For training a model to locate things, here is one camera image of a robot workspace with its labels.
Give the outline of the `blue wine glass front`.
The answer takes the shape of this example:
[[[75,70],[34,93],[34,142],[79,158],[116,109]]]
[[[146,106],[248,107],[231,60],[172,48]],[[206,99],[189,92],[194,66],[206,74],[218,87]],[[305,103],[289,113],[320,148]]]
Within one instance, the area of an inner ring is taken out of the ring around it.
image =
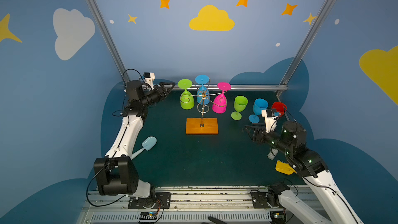
[[[256,99],[253,105],[254,114],[248,117],[251,123],[259,123],[262,111],[268,108],[268,102],[265,99]]]

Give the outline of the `red wine glass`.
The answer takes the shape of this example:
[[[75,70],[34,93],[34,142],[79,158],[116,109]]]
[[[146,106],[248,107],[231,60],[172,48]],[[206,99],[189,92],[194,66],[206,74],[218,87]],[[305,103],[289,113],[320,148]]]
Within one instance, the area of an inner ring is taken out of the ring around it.
[[[275,103],[272,104],[272,109],[275,109],[276,112],[279,113],[279,116],[282,117],[285,114],[285,111],[287,110],[287,107],[282,102],[275,102]]]

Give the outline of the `light green wine glass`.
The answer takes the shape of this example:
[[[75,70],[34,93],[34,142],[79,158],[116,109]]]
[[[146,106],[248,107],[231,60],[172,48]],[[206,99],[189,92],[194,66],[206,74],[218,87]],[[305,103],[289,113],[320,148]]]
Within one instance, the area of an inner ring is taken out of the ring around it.
[[[246,108],[248,99],[243,95],[238,95],[234,100],[234,112],[231,113],[233,120],[241,120],[241,112]]]

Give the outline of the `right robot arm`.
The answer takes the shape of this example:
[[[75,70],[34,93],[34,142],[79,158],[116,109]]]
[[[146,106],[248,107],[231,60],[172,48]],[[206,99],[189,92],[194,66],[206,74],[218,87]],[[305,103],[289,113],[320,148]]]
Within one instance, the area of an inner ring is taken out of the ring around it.
[[[296,121],[286,121],[280,133],[272,129],[270,124],[245,127],[254,142],[267,144],[284,154],[287,164],[310,187],[329,220],[301,201],[284,183],[270,186],[267,195],[270,205],[285,208],[305,224],[362,223],[338,188],[324,160],[317,152],[307,148],[307,132],[302,125]]]

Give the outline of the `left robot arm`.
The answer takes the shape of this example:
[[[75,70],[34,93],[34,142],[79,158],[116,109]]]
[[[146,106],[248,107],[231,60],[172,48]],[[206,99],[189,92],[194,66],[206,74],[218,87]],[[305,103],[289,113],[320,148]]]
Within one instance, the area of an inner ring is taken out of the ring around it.
[[[125,86],[127,105],[121,116],[122,125],[109,151],[94,162],[95,180],[102,196],[129,195],[134,198],[153,199],[150,183],[139,179],[133,159],[136,139],[148,115],[148,107],[164,100],[175,83],[161,82],[157,85],[132,80]]]

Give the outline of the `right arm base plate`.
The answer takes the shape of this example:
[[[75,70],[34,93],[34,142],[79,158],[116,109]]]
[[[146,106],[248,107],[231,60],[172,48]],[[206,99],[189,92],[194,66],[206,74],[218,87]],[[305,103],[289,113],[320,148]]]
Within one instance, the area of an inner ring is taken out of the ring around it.
[[[250,195],[254,208],[282,208],[279,203],[278,195],[271,192],[262,192],[258,190],[251,190]]]

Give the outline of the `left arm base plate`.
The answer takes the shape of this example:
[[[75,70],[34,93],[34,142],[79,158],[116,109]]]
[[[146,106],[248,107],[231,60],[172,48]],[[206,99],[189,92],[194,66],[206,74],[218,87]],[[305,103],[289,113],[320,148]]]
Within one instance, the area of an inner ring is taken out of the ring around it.
[[[169,209],[171,203],[170,192],[156,192],[148,198],[131,197],[128,209]]]

